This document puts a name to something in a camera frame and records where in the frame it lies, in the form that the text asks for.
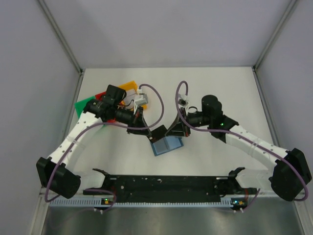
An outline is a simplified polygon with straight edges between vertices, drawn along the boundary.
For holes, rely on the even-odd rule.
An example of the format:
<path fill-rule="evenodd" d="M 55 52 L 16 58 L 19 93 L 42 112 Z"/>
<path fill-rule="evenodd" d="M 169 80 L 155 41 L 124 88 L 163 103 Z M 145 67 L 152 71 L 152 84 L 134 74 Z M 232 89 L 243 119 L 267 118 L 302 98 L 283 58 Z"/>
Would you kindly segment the black credit card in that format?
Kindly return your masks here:
<path fill-rule="evenodd" d="M 166 133 L 167 133 L 167 128 L 165 127 L 165 125 L 159 126 L 158 128 L 154 129 L 151 132 L 150 142 L 155 143 L 159 141 L 160 139 L 165 137 Z"/>

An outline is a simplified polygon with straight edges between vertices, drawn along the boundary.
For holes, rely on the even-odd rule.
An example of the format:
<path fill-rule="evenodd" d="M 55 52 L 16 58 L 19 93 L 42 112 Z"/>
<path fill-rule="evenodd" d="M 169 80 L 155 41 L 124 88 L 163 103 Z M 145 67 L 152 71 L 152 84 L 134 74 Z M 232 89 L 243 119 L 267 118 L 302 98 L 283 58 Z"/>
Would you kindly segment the blue leather card holder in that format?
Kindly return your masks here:
<path fill-rule="evenodd" d="M 155 156 L 159 156 L 170 151 L 176 150 L 183 147 L 183 142 L 181 138 L 178 137 L 164 137 L 155 143 L 151 144 L 152 150 Z"/>

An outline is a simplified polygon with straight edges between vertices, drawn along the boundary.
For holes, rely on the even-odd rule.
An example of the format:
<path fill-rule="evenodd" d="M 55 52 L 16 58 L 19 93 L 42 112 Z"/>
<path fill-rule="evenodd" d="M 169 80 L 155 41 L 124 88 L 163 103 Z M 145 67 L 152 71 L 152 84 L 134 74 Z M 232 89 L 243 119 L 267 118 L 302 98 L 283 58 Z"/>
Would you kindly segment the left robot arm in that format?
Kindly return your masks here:
<path fill-rule="evenodd" d="M 45 201 L 51 202 L 49 192 L 66 199 L 84 190 L 95 189 L 100 194 L 110 191 L 111 183 L 104 171 L 91 168 L 83 172 L 74 170 L 81 154 L 93 136 L 104 126 L 116 126 L 126 129 L 128 133 L 144 135 L 153 140 L 143 116 L 148 97 L 140 85 L 130 101 L 131 107 L 125 104 L 127 91 L 117 86 L 108 85 L 100 99 L 90 98 L 63 142 L 46 158 L 39 158 L 36 163 L 42 187 L 45 188 Z"/>

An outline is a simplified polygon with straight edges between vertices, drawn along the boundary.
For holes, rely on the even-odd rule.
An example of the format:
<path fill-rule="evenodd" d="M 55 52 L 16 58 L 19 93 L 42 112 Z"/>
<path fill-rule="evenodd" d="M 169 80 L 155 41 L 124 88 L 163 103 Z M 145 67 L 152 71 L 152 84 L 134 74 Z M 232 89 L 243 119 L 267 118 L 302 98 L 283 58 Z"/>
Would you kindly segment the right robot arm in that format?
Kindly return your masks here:
<path fill-rule="evenodd" d="M 296 201 L 300 192 L 302 200 L 308 197 L 308 183 L 312 175 L 304 153 L 294 148 L 287 150 L 268 143 L 251 134 L 222 111 L 216 96 L 206 95 L 201 99 L 201 110 L 190 113 L 187 95 L 176 96 L 178 131 L 189 136 L 191 130 L 208 132 L 214 138 L 236 147 L 261 163 L 264 170 L 240 168 L 228 181 L 232 193 L 241 193 L 245 188 L 272 190 L 285 201 Z"/>

